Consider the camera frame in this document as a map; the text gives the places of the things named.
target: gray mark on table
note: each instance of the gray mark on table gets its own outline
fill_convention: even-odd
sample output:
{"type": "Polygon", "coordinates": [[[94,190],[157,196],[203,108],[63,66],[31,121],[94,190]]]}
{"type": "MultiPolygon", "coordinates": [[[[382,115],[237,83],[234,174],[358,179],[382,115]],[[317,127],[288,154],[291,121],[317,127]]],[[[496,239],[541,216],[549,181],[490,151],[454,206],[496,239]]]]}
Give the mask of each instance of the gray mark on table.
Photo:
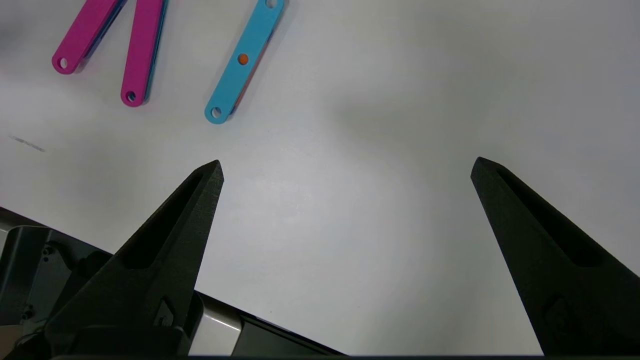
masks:
{"type": "Polygon", "coordinates": [[[41,148],[41,147],[37,146],[37,145],[36,145],[36,144],[34,144],[34,143],[30,143],[30,142],[28,142],[28,141],[27,141],[27,140],[25,140],[25,139],[21,139],[21,138],[18,138],[18,137],[16,137],[16,136],[13,136],[13,135],[9,135],[9,137],[10,137],[10,138],[12,138],[12,139],[14,139],[14,140],[15,140],[15,141],[17,141],[17,142],[21,142],[21,143],[23,143],[24,145],[28,145],[28,146],[30,146],[30,147],[32,147],[32,148],[34,148],[34,149],[36,149],[37,151],[45,152],[45,149],[43,149],[43,148],[41,148]]]}

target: white surface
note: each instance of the white surface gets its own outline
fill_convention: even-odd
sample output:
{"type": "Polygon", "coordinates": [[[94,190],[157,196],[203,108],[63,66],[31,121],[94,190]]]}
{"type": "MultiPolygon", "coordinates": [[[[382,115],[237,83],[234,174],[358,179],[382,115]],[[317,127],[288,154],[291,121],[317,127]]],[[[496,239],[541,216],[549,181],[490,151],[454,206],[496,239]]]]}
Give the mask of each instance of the white surface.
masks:
{"type": "Polygon", "coordinates": [[[81,4],[0,3],[8,209],[114,251],[220,159],[197,288],[349,354],[540,352],[477,156],[640,272],[637,1],[291,0],[222,126],[202,112],[253,1],[173,0],[138,109],[131,3],[81,74],[51,67],[81,4]]]}

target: orange dot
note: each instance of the orange dot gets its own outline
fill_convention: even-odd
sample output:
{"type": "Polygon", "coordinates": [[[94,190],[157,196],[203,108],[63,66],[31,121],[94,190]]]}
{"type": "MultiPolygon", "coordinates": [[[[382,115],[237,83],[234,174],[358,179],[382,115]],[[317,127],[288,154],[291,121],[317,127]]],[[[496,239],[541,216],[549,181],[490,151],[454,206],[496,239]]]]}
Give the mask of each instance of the orange dot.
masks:
{"type": "Polygon", "coordinates": [[[240,54],[240,56],[238,56],[238,62],[240,63],[240,65],[248,64],[249,56],[247,54],[240,54]]]}

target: pink plastic bar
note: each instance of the pink plastic bar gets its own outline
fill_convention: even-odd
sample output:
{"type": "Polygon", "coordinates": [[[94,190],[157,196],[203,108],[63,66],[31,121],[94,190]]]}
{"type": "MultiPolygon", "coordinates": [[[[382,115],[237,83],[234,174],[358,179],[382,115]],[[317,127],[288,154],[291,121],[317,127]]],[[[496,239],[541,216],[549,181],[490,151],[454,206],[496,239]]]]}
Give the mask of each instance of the pink plastic bar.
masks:
{"type": "Polygon", "coordinates": [[[65,75],[76,71],[117,4],[118,0],[86,0],[51,58],[56,71],[65,75]]]}
{"type": "Polygon", "coordinates": [[[147,97],[147,84],[162,24],[163,5],[164,0],[138,0],[136,3],[120,92],[122,102],[128,106],[140,106],[147,97]]]}

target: white table surface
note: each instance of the white table surface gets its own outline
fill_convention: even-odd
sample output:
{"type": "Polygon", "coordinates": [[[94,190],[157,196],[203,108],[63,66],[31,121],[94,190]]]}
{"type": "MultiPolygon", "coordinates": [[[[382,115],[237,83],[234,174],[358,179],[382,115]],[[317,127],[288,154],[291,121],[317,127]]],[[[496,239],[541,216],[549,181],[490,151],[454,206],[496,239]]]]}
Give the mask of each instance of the white table surface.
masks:
{"type": "Polygon", "coordinates": [[[291,0],[222,126],[254,1],[172,0],[136,109],[133,1],[82,73],[52,68],[82,3],[0,2],[0,206],[113,252],[220,159],[197,289],[349,354],[540,353],[477,156],[640,272],[638,1],[291,0]]]}

